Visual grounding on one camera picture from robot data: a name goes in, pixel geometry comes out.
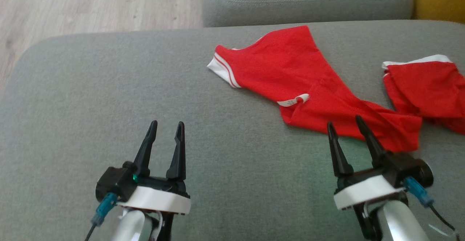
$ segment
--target gray ottoman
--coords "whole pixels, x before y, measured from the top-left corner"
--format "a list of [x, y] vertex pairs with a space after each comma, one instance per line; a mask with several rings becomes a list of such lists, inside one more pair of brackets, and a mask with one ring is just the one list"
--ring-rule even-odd
[[204, 0], [204, 26], [409, 19], [413, 0]]
[[[328, 62], [364, 100], [389, 107], [381, 63], [445, 54], [465, 71], [465, 26], [430, 21], [308, 24]], [[217, 44], [245, 47], [294, 25], [90, 34], [48, 39], [18, 61], [0, 101], [0, 240], [82, 241], [108, 166], [132, 160], [152, 120], [150, 169], [171, 162], [176, 124], [186, 124], [191, 213], [174, 241], [362, 240], [353, 211], [332, 195], [328, 139], [286, 126], [278, 106], [232, 89], [206, 68]], [[416, 155], [435, 172], [436, 208], [465, 232], [464, 136], [424, 124]], [[343, 138], [356, 170], [361, 141]], [[432, 241], [443, 226], [410, 196]], [[109, 240], [114, 209], [91, 240]]]

